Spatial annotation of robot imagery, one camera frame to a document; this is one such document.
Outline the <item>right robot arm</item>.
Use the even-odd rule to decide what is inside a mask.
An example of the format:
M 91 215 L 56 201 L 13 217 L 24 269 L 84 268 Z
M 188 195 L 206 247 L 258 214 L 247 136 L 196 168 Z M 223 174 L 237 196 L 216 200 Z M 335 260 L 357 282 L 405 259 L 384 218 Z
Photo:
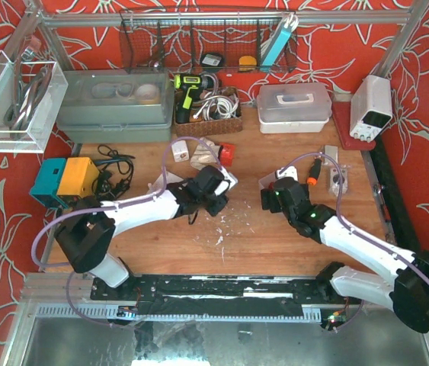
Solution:
M 429 251 L 391 245 L 353 226 L 324 204 L 312 204 L 309 189 L 292 177 L 261 189 L 261 206 L 283 214 L 299 235 L 357 260 L 367 271 L 332 262 L 319 273 L 325 291 L 391 310 L 408 328 L 429 332 Z

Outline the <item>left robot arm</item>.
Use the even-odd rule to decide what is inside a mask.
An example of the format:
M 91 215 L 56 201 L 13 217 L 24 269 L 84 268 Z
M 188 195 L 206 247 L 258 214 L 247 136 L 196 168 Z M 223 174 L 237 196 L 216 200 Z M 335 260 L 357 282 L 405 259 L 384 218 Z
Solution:
M 131 272 L 123 260 L 108 252 L 114 237 L 148 223 L 189 216 L 201 208 L 214 216 L 226 206 L 226 192 L 231 186 L 227 179 L 201 183 L 189 178 L 169 183 L 162 195 L 152 201 L 70 217 L 59 225 L 55 240 L 74 272 L 90 273 L 108 287 L 117 288 L 130 278 Z

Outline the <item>white peg board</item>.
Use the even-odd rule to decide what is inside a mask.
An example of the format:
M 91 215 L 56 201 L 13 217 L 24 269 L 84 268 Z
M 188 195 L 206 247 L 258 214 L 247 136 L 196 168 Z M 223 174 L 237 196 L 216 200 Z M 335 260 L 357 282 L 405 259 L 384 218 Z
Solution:
M 163 178 L 163 175 L 160 175 L 153 183 L 148 183 L 149 190 L 147 191 L 147 193 L 151 194 L 154 191 L 159 191 L 164 185 L 164 182 L 166 182 L 166 184 L 170 184 L 183 181 L 183 178 L 169 171 L 165 173 L 165 177 L 166 179 Z

